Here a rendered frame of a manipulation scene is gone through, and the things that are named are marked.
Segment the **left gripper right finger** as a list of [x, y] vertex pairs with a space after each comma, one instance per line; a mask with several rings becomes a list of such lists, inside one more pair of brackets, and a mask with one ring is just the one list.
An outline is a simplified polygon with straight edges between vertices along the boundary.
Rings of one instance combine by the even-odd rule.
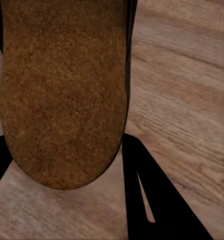
[[[124, 133], [122, 156], [129, 240], [214, 240], [137, 137]], [[138, 175], [155, 223], [148, 221]]]

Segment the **sandal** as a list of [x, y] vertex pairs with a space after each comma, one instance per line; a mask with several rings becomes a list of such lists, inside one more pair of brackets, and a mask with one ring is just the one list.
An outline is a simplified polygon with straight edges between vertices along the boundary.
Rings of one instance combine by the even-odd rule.
[[21, 170], [55, 190], [113, 163], [131, 97], [138, 0], [0, 0], [0, 119]]

